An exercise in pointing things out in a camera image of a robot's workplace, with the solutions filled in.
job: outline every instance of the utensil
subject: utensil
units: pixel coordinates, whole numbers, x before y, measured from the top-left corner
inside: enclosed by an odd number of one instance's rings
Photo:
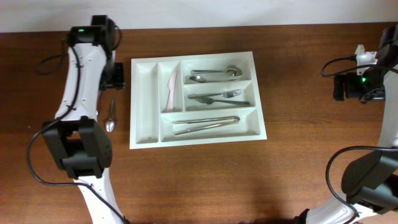
[[[242,70],[234,65],[228,65],[225,70],[191,70],[191,75],[204,73],[225,73],[232,77],[240,77],[243,74]]]
[[[112,100],[111,102],[111,106],[109,107],[109,118],[108,120],[105,122],[105,129],[107,132],[112,132],[115,125],[116,125],[116,119],[114,118],[115,115],[115,99]]]
[[[232,98],[234,96],[239,96],[240,94],[242,94],[242,90],[237,89],[237,90],[225,91],[222,93],[189,94],[188,99],[194,99],[199,96],[220,96],[220,95],[225,98]]]
[[[202,130],[206,130],[206,129],[210,129],[210,128],[226,126],[229,124],[236,124],[236,123],[239,123],[240,119],[241,118],[238,116],[227,116],[227,117],[222,117],[222,118],[207,118],[207,119],[194,119],[194,120],[187,120],[187,121],[174,121],[173,124],[195,124],[195,123],[204,123],[204,122],[211,122],[211,121],[231,120],[231,121],[227,121],[227,122],[221,122],[221,123],[209,124],[209,125],[205,125],[205,126],[197,126],[197,127],[187,128],[183,131],[177,131],[173,134],[174,135],[187,134],[187,133],[192,133],[195,131],[202,131]]]
[[[177,71],[174,71],[169,79],[168,88],[170,92],[169,92],[169,99],[167,100],[166,111],[172,111],[174,109],[174,86],[176,80],[177,80]]]
[[[189,80],[193,83],[216,82],[216,81],[207,81],[206,78],[203,78],[200,75],[191,76],[189,77]]]
[[[205,96],[196,97],[195,100],[199,103],[204,103],[207,105],[210,105],[214,102],[230,103],[230,104],[239,105],[239,106],[249,106],[250,105],[250,102],[248,102],[248,101],[214,100],[210,97],[205,97]]]

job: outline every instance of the white plastic knife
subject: white plastic knife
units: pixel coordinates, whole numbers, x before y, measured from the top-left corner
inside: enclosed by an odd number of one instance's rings
[[[166,106],[166,111],[173,111],[174,109],[174,86],[175,86],[175,81],[177,79],[177,71],[174,71],[172,76],[170,77],[169,80],[169,99],[167,100],[167,106]]]

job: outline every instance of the white wall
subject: white wall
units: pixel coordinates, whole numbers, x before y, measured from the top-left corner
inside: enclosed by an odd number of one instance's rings
[[[0,32],[68,30],[107,14],[122,29],[398,21],[398,0],[0,0]]]

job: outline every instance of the white cutlery organizer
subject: white cutlery organizer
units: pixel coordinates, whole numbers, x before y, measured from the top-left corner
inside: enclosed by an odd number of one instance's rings
[[[132,59],[131,64],[130,149],[267,139],[252,52],[140,58]],[[191,70],[223,70],[228,65],[239,67],[242,76],[226,82],[192,84],[189,80]],[[167,111],[170,91],[168,83],[175,70],[174,109]],[[232,98],[211,98],[249,101],[250,106],[219,102],[206,105],[188,99],[189,94],[221,93],[235,89],[242,89],[243,94]],[[225,116],[239,116],[240,121],[237,124],[174,135],[176,131],[199,125],[173,124],[174,121]]]

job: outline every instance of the wooden surface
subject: wooden surface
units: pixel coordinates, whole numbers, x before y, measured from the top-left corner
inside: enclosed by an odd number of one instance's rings
[[[322,78],[320,68],[358,44],[377,50],[390,25],[124,30],[117,61],[124,62],[126,90],[104,94],[98,120],[104,125],[116,94],[119,123],[109,136],[119,208],[133,222],[239,223],[293,218],[324,203],[331,197],[326,163],[343,147],[377,144],[384,103],[335,102],[333,79]],[[67,75],[67,63],[49,76],[34,67],[60,53],[65,34],[0,34],[0,223],[91,223],[77,187],[41,185],[25,161],[29,139],[58,109]],[[268,140],[129,150],[131,58],[244,51],[254,54]],[[42,138],[32,150],[42,178],[68,181]],[[337,190],[345,167],[362,154],[336,160]],[[396,220],[391,212],[364,222]]]

